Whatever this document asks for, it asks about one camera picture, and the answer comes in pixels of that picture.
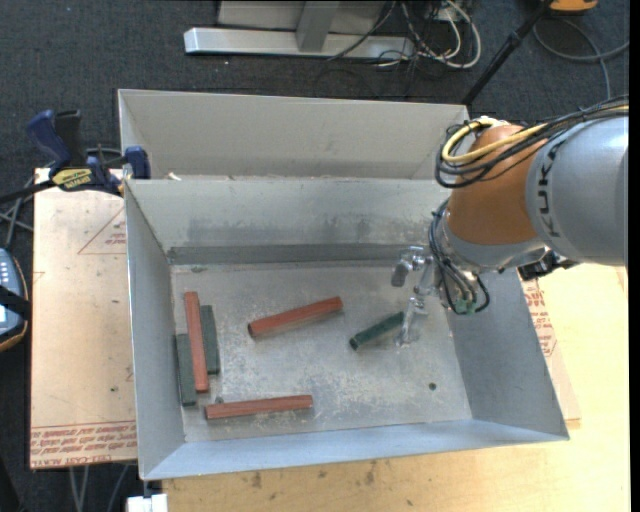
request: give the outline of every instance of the red wooden block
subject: red wooden block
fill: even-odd
[[[296,409],[310,409],[311,407],[313,407],[313,397],[311,395],[283,396],[244,402],[210,404],[205,407],[205,416],[208,420],[215,420],[236,416],[293,411]]]
[[[187,331],[191,341],[191,359],[193,361],[193,378],[198,393],[209,391],[209,374],[202,339],[202,323],[200,321],[200,299],[196,292],[185,292],[184,307],[187,314]]]
[[[249,334],[253,337],[264,336],[276,332],[300,327],[309,322],[320,320],[328,315],[341,311],[343,307],[340,297],[315,302],[308,306],[291,309],[277,315],[254,320],[249,324]]]

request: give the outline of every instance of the gray bin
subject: gray bin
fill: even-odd
[[[126,90],[119,101],[122,146],[142,145],[153,176],[125,193],[143,479],[567,439],[515,272],[488,276],[492,305],[474,316],[434,298],[408,346],[348,345],[406,305],[419,276],[393,288],[393,264],[425,243],[447,196],[433,155],[464,107]],[[188,290],[214,309],[222,371],[183,408],[173,336],[186,332]],[[256,318],[336,295],[337,316],[249,336]],[[292,394],[312,394],[313,408],[204,417],[216,397]]]

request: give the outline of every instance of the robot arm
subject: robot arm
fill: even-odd
[[[626,265],[628,123],[628,116],[580,123],[455,188],[441,243],[462,267],[478,271],[535,262],[547,247],[577,262]],[[489,128],[472,151],[520,130]]]
[[[438,158],[436,179],[452,193],[434,212],[428,247],[405,251],[392,278],[402,286],[399,271],[424,269],[406,317],[429,294],[455,313],[480,311],[483,273],[550,252],[627,266],[628,132],[626,97],[529,128],[489,118],[460,127]],[[472,134],[469,151],[454,154]]]

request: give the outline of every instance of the dark green block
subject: dark green block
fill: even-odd
[[[400,327],[404,321],[404,312],[396,313],[378,322],[376,325],[359,332],[349,340],[353,350],[358,350],[362,345],[379,338],[396,327]]]
[[[184,406],[195,405],[197,401],[196,382],[193,378],[191,341],[188,334],[178,334],[176,336],[176,350],[178,352],[180,403]]]
[[[204,356],[207,361],[207,373],[220,373],[220,352],[218,350],[218,334],[216,321],[211,306],[200,306],[200,323],[202,324],[202,340],[204,342]]]

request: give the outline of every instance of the gray carpet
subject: gray carpet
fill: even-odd
[[[604,52],[628,40],[629,4],[602,0],[568,19]],[[41,110],[80,109],[85,145],[117,146],[120,88],[460,103],[536,5],[537,0],[476,0],[472,14],[483,44],[479,64],[451,71],[424,63],[409,73],[407,64],[381,71],[348,59],[187,56],[183,33],[215,23],[210,1],[0,0],[0,195],[22,187],[32,169],[47,162],[25,133],[26,123]],[[405,31],[398,9],[380,30]],[[564,53],[593,52],[584,35],[557,19],[541,21],[539,33]],[[611,95],[628,93],[629,52],[607,60],[606,70]],[[470,109],[472,115],[532,122],[591,105],[606,94],[600,64],[569,62],[530,34]],[[21,220],[30,223],[32,215],[27,205]],[[0,241],[5,233],[0,224]],[[11,250],[29,276],[31,233],[18,230]],[[73,510],[68,473],[28,469],[29,349],[27,338],[0,353],[0,458],[28,510],[66,512]],[[92,468],[85,510],[106,510],[121,472],[120,465]],[[131,468],[116,502],[141,492]]]

